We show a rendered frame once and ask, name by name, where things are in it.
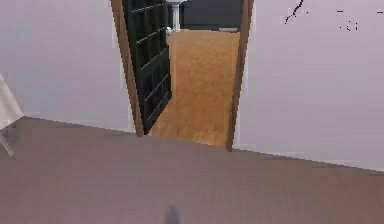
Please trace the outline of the black panelled room door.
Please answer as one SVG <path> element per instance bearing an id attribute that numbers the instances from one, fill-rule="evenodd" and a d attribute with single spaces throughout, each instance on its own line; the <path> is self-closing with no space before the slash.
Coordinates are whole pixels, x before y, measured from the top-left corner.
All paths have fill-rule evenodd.
<path id="1" fill-rule="evenodd" d="M 143 132 L 172 97 L 166 0 L 122 0 Z"/>

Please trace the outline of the white chair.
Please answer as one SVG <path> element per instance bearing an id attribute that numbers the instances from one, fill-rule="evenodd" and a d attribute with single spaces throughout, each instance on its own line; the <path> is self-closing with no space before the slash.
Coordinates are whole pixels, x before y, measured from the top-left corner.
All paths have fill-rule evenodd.
<path id="1" fill-rule="evenodd" d="M 0 74 L 0 145 L 9 156 L 15 153 L 1 131 L 24 116 L 5 79 Z"/>

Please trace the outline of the white pedestal sink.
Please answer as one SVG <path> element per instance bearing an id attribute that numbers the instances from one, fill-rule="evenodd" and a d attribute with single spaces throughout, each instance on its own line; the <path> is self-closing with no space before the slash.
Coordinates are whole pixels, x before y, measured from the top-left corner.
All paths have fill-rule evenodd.
<path id="1" fill-rule="evenodd" d="M 172 7 L 173 31 L 180 32 L 180 5 L 187 0 L 166 0 L 166 3 Z"/>

